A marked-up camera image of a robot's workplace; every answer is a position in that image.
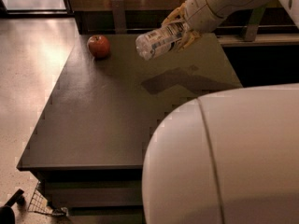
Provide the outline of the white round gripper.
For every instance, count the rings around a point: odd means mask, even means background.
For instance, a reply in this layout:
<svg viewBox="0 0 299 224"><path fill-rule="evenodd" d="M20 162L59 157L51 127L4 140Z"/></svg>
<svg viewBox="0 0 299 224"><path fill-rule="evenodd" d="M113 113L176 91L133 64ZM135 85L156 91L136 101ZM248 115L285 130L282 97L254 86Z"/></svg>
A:
<svg viewBox="0 0 299 224"><path fill-rule="evenodd" d="M186 3L182 3L169 13L163 20L162 26L186 21L192 29L183 35L177 52L188 48L201 37L200 34L214 31L224 22L231 14L230 2L231 0L186 0Z"/></svg>

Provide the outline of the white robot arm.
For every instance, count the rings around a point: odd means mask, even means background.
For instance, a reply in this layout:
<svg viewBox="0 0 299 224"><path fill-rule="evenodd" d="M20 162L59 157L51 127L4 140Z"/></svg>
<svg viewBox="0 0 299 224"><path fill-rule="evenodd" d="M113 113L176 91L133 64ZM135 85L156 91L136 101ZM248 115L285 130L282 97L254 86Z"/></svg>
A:
<svg viewBox="0 0 299 224"><path fill-rule="evenodd" d="M142 199L146 224L299 224L299 84L175 109L149 142Z"/></svg>

